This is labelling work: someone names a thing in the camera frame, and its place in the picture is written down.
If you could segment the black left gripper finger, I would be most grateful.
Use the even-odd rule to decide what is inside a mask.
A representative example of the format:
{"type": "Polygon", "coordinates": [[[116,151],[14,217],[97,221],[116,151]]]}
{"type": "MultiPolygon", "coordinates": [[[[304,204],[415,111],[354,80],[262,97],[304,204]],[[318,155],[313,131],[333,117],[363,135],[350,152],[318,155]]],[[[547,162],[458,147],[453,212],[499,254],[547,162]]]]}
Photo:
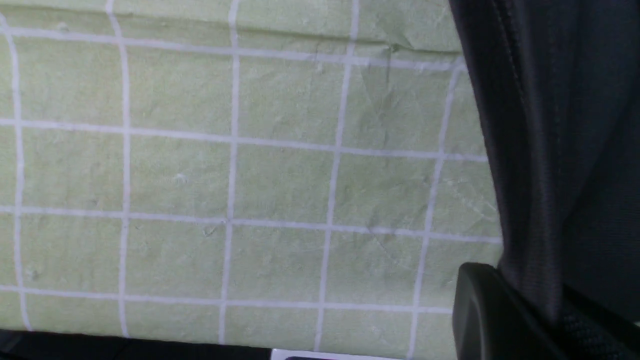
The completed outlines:
{"type": "Polygon", "coordinates": [[[547,326],[489,264],[459,267],[452,313],[459,360],[637,360],[639,328],[569,287],[547,326]]]}

